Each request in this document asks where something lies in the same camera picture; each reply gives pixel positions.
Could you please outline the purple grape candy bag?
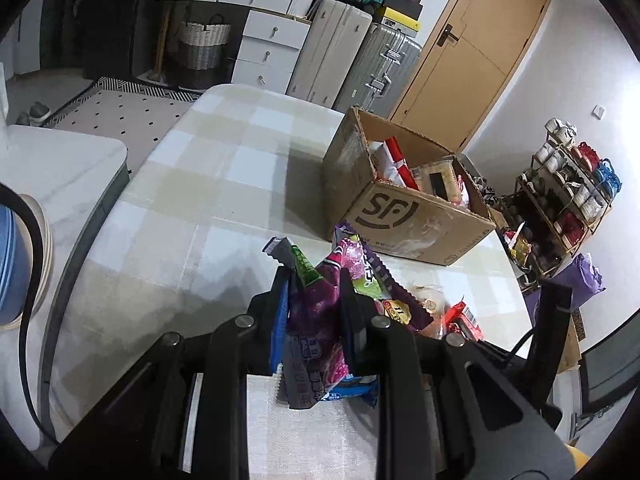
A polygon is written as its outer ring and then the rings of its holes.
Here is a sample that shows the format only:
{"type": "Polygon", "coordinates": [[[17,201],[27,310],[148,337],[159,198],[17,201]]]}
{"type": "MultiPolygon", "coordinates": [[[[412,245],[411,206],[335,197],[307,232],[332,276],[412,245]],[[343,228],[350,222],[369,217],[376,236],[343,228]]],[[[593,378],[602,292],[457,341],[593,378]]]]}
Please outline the purple grape candy bag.
{"type": "Polygon", "coordinates": [[[293,272],[281,363],[286,400],[294,410],[312,408],[351,375],[341,341],[341,268],[349,270],[356,292],[374,300],[377,314],[413,333],[433,321],[346,221],[334,226],[332,250],[318,264],[286,237],[273,237],[262,251],[293,272]]]}

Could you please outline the red black wafer packet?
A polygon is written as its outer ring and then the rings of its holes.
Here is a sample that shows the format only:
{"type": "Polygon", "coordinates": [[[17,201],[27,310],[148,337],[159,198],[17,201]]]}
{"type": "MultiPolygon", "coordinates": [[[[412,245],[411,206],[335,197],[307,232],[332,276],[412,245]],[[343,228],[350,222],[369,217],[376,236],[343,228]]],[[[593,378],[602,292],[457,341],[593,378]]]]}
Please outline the red black wafer packet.
{"type": "Polygon", "coordinates": [[[460,300],[445,312],[444,326],[446,334],[459,334],[472,341],[484,339],[480,324],[477,323],[470,308],[463,300],[460,300]]]}

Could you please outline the brown SF cardboard box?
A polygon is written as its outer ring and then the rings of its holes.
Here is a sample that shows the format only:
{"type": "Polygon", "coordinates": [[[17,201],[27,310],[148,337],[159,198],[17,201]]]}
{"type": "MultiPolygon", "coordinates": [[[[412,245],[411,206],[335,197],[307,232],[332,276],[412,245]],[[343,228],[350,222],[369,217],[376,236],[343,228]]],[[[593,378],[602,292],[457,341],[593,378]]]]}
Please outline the brown SF cardboard box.
{"type": "Polygon", "coordinates": [[[376,252],[450,266],[491,232],[487,206],[457,157],[420,133],[357,107],[337,127],[322,160],[323,203],[330,226],[348,222],[376,252]],[[394,138],[410,168],[450,158],[469,205],[383,179],[369,150],[394,138]]]}

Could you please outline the clear cracker sandwich packet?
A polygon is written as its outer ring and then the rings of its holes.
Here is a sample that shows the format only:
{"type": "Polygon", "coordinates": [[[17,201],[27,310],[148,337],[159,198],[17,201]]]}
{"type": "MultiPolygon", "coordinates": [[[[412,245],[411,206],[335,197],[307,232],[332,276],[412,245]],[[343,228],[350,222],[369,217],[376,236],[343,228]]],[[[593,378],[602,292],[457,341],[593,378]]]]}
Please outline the clear cracker sandwich packet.
{"type": "Polygon", "coordinates": [[[421,192],[437,196],[457,206],[469,207],[469,193],[462,175],[454,168],[452,156],[412,168],[411,174],[421,192]]]}

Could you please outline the orange egg cake packet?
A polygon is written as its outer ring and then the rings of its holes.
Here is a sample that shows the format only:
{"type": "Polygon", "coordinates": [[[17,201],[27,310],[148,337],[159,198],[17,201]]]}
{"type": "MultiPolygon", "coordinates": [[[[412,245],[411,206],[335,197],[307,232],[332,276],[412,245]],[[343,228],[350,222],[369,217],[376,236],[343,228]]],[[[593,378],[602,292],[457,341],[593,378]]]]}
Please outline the orange egg cake packet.
{"type": "Polygon", "coordinates": [[[446,335],[445,314],[449,310],[449,304],[442,288],[437,285],[413,283],[409,287],[409,292],[433,319],[429,326],[420,331],[420,334],[432,339],[444,338],[446,335]]]}

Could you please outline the blue Oreo cookie packet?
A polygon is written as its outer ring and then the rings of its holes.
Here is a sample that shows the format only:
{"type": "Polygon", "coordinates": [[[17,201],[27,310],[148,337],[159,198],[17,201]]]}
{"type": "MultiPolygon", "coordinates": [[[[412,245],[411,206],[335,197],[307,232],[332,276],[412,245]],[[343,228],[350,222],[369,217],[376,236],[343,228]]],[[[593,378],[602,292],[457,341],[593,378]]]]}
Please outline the blue Oreo cookie packet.
{"type": "Polygon", "coordinates": [[[378,376],[356,377],[348,375],[322,396],[322,401],[339,401],[359,398],[370,408],[378,404],[378,376]]]}

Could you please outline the red white snack packet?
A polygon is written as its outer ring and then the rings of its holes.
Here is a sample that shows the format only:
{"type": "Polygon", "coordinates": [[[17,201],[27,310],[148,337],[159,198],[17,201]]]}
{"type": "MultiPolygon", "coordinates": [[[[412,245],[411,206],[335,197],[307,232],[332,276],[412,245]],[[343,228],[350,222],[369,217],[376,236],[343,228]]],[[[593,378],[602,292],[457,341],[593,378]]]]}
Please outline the red white snack packet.
{"type": "Polygon", "coordinates": [[[419,191],[396,136],[384,141],[370,141],[369,154],[378,180],[393,183],[401,188],[419,191]]]}

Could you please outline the shoe rack with shoes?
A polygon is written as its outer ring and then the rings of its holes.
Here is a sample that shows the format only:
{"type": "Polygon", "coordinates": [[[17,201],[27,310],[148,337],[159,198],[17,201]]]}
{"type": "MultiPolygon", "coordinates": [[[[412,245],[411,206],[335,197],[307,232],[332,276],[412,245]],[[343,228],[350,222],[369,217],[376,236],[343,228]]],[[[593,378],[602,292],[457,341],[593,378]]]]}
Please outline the shoe rack with shoes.
{"type": "Polygon", "coordinates": [[[612,162],[577,139],[577,127],[558,118],[544,125],[544,143],[499,202],[518,236],[508,240],[516,279],[526,294],[573,260],[597,232],[622,189],[612,162]]]}

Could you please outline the dotted floor rug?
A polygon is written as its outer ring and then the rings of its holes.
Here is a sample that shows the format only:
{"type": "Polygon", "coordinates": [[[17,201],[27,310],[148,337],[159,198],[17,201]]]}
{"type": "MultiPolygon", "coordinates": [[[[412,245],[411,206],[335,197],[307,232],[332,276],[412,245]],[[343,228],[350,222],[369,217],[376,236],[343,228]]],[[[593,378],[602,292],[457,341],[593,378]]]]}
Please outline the dotted floor rug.
{"type": "Polygon", "coordinates": [[[122,141],[128,169],[135,172],[199,97],[198,92],[101,77],[52,114],[46,126],[122,141]]]}

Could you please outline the beige plate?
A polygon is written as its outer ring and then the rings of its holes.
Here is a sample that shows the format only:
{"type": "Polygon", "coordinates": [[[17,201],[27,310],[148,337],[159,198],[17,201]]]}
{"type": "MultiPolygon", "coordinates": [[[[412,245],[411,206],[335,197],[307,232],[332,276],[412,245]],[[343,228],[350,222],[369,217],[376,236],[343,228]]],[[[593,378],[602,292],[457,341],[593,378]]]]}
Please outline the beige plate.
{"type": "MultiPolygon", "coordinates": [[[[44,298],[46,298],[49,288],[51,272],[54,263],[54,248],[53,248],[53,235],[49,224],[49,221],[44,214],[40,203],[38,203],[32,196],[28,194],[20,194],[23,202],[29,206],[32,214],[35,216],[40,232],[40,240],[42,245],[42,265],[40,270],[40,278],[38,288],[35,296],[34,306],[32,307],[32,313],[36,313],[42,304],[44,298]]],[[[34,261],[34,253],[32,252],[32,240],[29,242],[30,263],[34,261]]],[[[8,325],[1,325],[2,330],[14,330],[21,324],[22,313],[8,325]]]]}

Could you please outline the stacked blue bowls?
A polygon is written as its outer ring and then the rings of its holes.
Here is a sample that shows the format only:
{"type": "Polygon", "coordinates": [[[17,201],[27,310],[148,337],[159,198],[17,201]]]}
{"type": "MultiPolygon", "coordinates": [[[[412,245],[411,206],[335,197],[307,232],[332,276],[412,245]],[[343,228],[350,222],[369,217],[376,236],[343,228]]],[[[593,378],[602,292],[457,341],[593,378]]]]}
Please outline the stacked blue bowls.
{"type": "Polygon", "coordinates": [[[1,207],[0,324],[11,324],[23,311],[32,264],[28,231],[22,220],[1,207]]]}

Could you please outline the yellow black box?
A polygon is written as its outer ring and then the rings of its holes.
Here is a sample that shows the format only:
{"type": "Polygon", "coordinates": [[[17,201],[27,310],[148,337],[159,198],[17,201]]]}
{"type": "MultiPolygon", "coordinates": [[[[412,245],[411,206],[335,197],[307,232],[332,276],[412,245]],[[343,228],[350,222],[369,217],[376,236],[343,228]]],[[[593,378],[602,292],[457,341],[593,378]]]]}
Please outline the yellow black box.
{"type": "Polygon", "coordinates": [[[393,30],[398,30],[410,38],[416,38],[420,30],[420,23],[415,18],[403,14],[388,6],[381,6],[375,12],[375,21],[393,30]]]}

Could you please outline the woven laundry basket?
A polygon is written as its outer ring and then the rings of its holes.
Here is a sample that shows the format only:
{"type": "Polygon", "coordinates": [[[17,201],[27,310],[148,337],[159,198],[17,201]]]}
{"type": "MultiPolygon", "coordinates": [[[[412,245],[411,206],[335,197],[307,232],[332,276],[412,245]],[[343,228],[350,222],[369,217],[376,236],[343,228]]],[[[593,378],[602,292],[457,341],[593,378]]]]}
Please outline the woven laundry basket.
{"type": "Polygon", "coordinates": [[[180,87],[204,90],[217,81],[230,32],[231,25],[219,13],[206,22],[180,23],[176,54],[180,87]]]}

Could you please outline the white drawer desk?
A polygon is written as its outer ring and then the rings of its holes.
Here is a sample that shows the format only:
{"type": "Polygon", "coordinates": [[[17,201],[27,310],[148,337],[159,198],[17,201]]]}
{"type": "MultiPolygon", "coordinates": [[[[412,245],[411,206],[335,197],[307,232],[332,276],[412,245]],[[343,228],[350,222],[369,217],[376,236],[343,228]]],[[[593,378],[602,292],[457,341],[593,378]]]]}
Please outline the white drawer desk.
{"type": "Polygon", "coordinates": [[[247,84],[284,93],[307,38],[314,0],[157,0],[165,3],[154,75],[177,82],[178,29],[183,20],[221,14],[231,25],[224,62],[214,84],[247,84]]]}

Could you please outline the wooden door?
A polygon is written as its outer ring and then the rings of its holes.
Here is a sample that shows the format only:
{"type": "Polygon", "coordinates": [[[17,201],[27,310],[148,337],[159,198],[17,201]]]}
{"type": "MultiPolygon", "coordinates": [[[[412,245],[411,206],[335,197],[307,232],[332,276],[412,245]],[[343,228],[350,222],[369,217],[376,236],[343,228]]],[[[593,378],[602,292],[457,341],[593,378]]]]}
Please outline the wooden door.
{"type": "Polygon", "coordinates": [[[390,119],[462,151],[515,74],[550,0],[449,0],[390,119]]]}

